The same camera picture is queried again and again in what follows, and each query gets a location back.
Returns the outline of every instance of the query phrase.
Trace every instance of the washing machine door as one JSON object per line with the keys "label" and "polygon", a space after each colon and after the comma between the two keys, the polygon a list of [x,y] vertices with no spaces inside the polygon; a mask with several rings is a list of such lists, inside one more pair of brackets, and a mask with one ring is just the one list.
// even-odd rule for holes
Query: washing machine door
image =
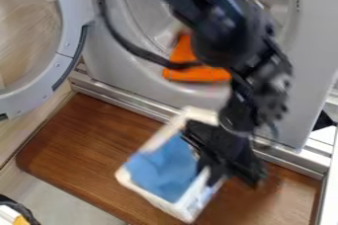
{"label": "washing machine door", "polygon": [[0,117],[47,101],[78,59],[95,0],[0,0]]}
{"label": "washing machine door", "polygon": [[[272,13],[277,39],[295,67],[290,113],[281,122],[278,141],[301,148],[333,83],[338,66],[336,0],[260,0]],[[108,15],[121,34],[167,57],[177,23],[161,0],[107,0]],[[168,82],[161,67],[123,50],[101,19],[90,30],[85,62],[92,78],[105,84],[180,108],[217,110],[230,92],[228,84],[192,85]],[[262,132],[268,138],[268,132]]]}

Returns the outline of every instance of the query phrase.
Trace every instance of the robotic arm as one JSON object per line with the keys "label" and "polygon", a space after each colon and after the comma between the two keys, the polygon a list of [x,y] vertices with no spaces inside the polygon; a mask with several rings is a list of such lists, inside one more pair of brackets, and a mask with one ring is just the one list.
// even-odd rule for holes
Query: robotic arm
{"label": "robotic arm", "polygon": [[164,0],[173,15],[192,30],[191,46],[200,62],[173,63],[122,37],[104,18],[112,36],[135,56],[169,69],[203,64],[232,74],[232,96],[219,112],[219,128],[190,122],[185,139],[200,149],[213,173],[240,177],[256,186],[264,169],[250,139],[255,129],[274,127],[288,111],[293,68],[274,42],[274,25],[256,0]]}

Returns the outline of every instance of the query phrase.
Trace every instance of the washing machine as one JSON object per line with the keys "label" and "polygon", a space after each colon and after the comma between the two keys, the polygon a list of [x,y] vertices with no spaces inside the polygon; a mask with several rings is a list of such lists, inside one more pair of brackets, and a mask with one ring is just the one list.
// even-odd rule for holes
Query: washing machine
{"label": "washing machine", "polygon": [[[76,91],[163,121],[184,106],[217,111],[231,94],[226,82],[163,79],[160,66],[131,55],[114,40],[101,15],[104,4],[121,35],[168,58],[180,22],[162,0],[21,0],[19,7],[16,1],[0,0],[7,3],[0,7],[2,120],[41,106],[69,76]],[[324,172],[329,165],[303,148],[335,82],[336,0],[259,1],[272,14],[277,42],[295,69],[290,112],[278,124],[279,139],[271,140],[266,129],[257,133],[258,139],[279,144],[261,155],[293,164],[294,170]],[[5,13],[12,15],[2,17]]]}

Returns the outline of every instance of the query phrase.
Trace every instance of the blue cloth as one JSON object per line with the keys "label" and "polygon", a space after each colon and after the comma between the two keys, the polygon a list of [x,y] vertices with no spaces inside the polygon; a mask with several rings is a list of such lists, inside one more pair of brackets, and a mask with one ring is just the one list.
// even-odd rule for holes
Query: blue cloth
{"label": "blue cloth", "polygon": [[181,133],[152,153],[135,153],[125,166],[135,184],[169,202],[179,200],[197,173],[197,161]]}

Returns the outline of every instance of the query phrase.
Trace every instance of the door glass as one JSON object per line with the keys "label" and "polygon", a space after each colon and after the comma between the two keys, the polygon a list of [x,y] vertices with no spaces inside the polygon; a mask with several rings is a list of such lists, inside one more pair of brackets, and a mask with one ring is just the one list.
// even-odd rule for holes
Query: door glass
{"label": "door glass", "polygon": [[0,0],[0,89],[41,73],[53,58],[60,29],[56,0]]}

